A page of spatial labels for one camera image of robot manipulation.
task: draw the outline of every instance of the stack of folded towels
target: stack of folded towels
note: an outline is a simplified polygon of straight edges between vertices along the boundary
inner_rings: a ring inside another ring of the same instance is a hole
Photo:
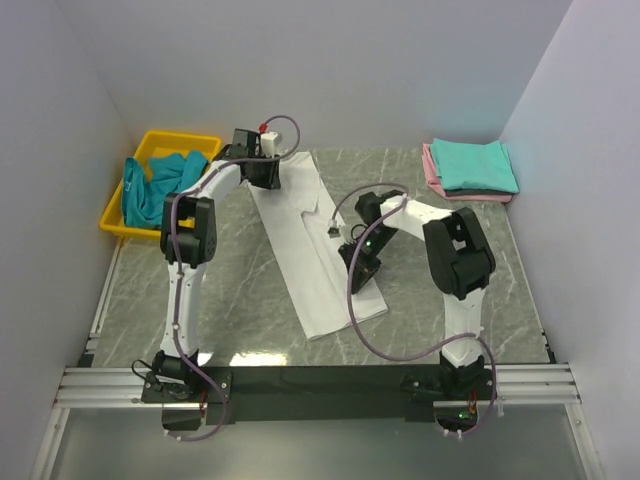
[[[427,184],[451,200],[506,203],[518,193],[507,147],[499,141],[488,145],[435,139],[422,153]]]

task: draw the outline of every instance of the white connector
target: white connector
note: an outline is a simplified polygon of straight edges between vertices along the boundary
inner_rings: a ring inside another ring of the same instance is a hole
[[[260,135],[260,147],[262,154],[267,158],[273,158],[280,153],[279,145],[282,135],[278,132],[265,132]]]

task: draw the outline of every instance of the white wall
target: white wall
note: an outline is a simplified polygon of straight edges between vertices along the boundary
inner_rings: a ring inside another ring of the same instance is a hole
[[[0,62],[0,478],[22,479],[91,327],[131,142],[55,2],[2,2]]]
[[[289,113],[307,147],[495,139],[570,4],[58,1],[134,138]]]
[[[509,208],[608,478],[640,478],[640,2],[575,0],[511,117]]]

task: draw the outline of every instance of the pink towel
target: pink towel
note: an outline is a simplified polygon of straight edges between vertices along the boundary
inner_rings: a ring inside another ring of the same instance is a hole
[[[435,191],[441,197],[444,197],[448,200],[478,200],[481,202],[502,202],[507,203],[511,200],[513,195],[505,193],[504,195],[456,195],[455,197],[448,197],[447,193],[440,185],[440,179],[436,173],[436,166],[433,163],[433,158],[431,157],[431,150],[429,149],[429,144],[425,143],[422,146],[422,166],[424,168],[424,176],[427,178],[427,185],[431,187],[433,191]]]

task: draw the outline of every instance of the cable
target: cable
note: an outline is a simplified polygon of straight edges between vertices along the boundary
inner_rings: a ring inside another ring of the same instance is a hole
[[[144,360],[140,360],[139,358],[134,360],[133,362],[131,362],[131,371],[133,372],[133,374],[136,377],[141,378],[144,382],[147,381],[147,377],[145,377],[144,375],[142,375],[141,373],[138,373],[136,371],[136,363],[141,363],[142,365],[144,365],[145,367],[147,367],[149,370],[152,370],[151,365],[149,365],[147,362],[145,362]]]
[[[352,190],[351,192],[347,193],[347,195],[340,202],[338,202],[338,205],[336,206],[336,209],[333,212],[332,219],[335,219],[335,216],[336,216],[336,214],[338,212],[338,209],[340,208],[340,206],[342,204],[344,204],[344,202],[347,200],[347,198],[349,198],[351,195],[353,195],[356,192],[359,192],[360,190],[364,190],[365,188],[372,188],[372,187],[376,187],[376,186],[379,186],[379,185],[383,185],[383,186],[392,185],[392,186],[395,186],[397,188],[402,189],[407,194],[408,194],[408,191],[409,191],[409,189],[406,186],[400,185],[400,184],[397,184],[397,183],[374,183],[374,184],[368,184],[368,185],[364,185],[362,187],[358,187],[358,188]],[[478,342],[480,342],[480,344],[482,345],[482,348],[487,353],[487,356],[489,357],[489,361],[491,363],[491,378],[492,378],[491,399],[489,401],[489,407],[487,408],[486,413],[478,420],[478,423],[473,428],[470,428],[466,432],[462,432],[462,435],[468,435],[468,434],[476,431],[480,426],[482,426],[486,422],[486,420],[489,417],[491,411],[493,410],[493,406],[494,406],[494,403],[495,403],[496,397],[497,397],[496,362],[495,362],[495,358],[493,356],[493,353],[491,352],[491,349],[489,348],[489,345],[487,344],[487,342],[483,338],[480,338],[479,336],[477,336],[477,335],[475,335],[475,334],[473,334],[471,332],[469,332],[469,333],[460,333],[460,334],[457,334],[457,335],[453,335],[453,336],[451,336],[449,338],[445,338],[444,340],[438,342],[437,344],[433,345],[432,347],[427,348],[426,350],[424,350],[422,352],[414,353],[412,355],[407,355],[406,357],[401,357],[401,356],[398,356],[398,355],[390,355],[388,353],[385,353],[385,352],[379,350],[378,348],[373,346],[367,340],[367,338],[362,333],[362,330],[360,330],[360,326],[358,325],[358,321],[356,319],[355,311],[353,309],[353,298],[352,298],[352,294],[351,294],[351,289],[352,289],[352,284],[353,284],[353,277],[354,277],[354,273],[355,273],[356,263],[358,261],[358,255],[360,255],[360,251],[362,250],[362,247],[365,244],[365,242],[367,241],[367,237],[369,237],[371,232],[373,232],[379,225],[381,225],[391,215],[394,215],[395,213],[399,212],[400,210],[403,210],[404,207],[407,204],[407,200],[408,200],[408,197],[407,197],[407,195],[405,195],[404,198],[402,199],[402,202],[400,203],[400,205],[398,205],[396,208],[393,208],[389,212],[385,213],[380,218],[376,219],[371,225],[369,225],[369,227],[367,227],[367,229],[362,233],[362,235],[360,235],[360,238],[358,239],[358,243],[356,244],[356,248],[355,248],[355,250],[353,252],[353,257],[351,258],[351,263],[349,264],[349,273],[347,275],[347,310],[349,312],[349,319],[351,320],[351,325],[353,326],[353,329],[355,330],[356,335],[358,335],[358,338],[364,344],[364,346],[367,347],[369,349],[369,351],[371,351],[375,355],[377,355],[377,356],[379,356],[381,358],[384,358],[385,360],[390,360],[392,362],[409,362],[411,360],[417,360],[419,358],[426,357],[427,355],[430,355],[430,354],[440,350],[445,345],[448,345],[449,343],[451,343],[451,342],[453,342],[455,340],[460,340],[460,339],[463,339],[463,338],[474,338]]]
[[[288,115],[274,115],[273,117],[269,118],[266,122],[264,122],[263,125],[268,125],[271,121],[279,118],[289,120],[296,129],[296,141],[291,149],[289,149],[285,154],[280,156],[280,160],[281,160],[283,158],[288,157],[292,153],[294,153],[298,148],[298,146],[300,145],[300,127],[298,126],[298,123]],[[246,162],[268,163],[273,161],[274,159],[272,158],[238,158],[234,160],[229,160],[215,169],[212,168],[211,171],[207,173],[207,176],[199,186],[195,188],[191,188],[190,190],[185,190],[184,192],[181,192],[178,195],[176,195],[171,205],[171,244],[173,247],[173,254],[175,255],[176,261],[178,262],[178,279],[176,281],[176,297],[174,300],[173,324],[172,324],[173,325],[173,342],[175,343],[176,350],[178,351],[178,354],[180,355],[180,358],[182,359],[182,361],[185,364],[187,364],[187,366],[191,370],[196,372],[205,382],[207,382],[211,387],[213,387],[213,389],[216,391],[216,393],[220,396],[220,399],[222,400],[222,414],[220,415],[220,420],[218,420],[218,423],[216,424],[215,427],[213,427],[213,429],[211,429],[210,431],[208,431],[203,435],[198,435],[195,437],[183,437],[174,432],[167,432],[169,436],[175,438],[176,440],[183,441],[183,442],[197,442],[200,440],[205,440],[207,438],[210,438],[216,433],[218,433],[220,429],[224,426],[224,422],[229,414],[228,400],[222,388],[220,388],[220,386],[216,382],[214,382],[213,379],[209,377],[209,375],[207,375],[200,368],[198,368],[198,366],[194,364],[189,359],[189,357],[186,356],[186,354],[184,353],[184,350],[182,349],[182,345],[180,345],[180,338],[178,335],[180,324],[178,323],[178,320],[180,318],[180,297],[182,292],[182,279],[184,278],[184,270],[182,268],[182,255],[180,254],[180,246],[178,244],[178,232],[177,232],[178,203],[180,202],[180,199],[186,197],[187,195],[200,193],[200,191],[202,191],[202,189],[205,188],[216,177],[216,175],[220,173],[222,170],[224,170],[225,168],[229,168],[232,165],[239,165],[241,163],[246,163]]]

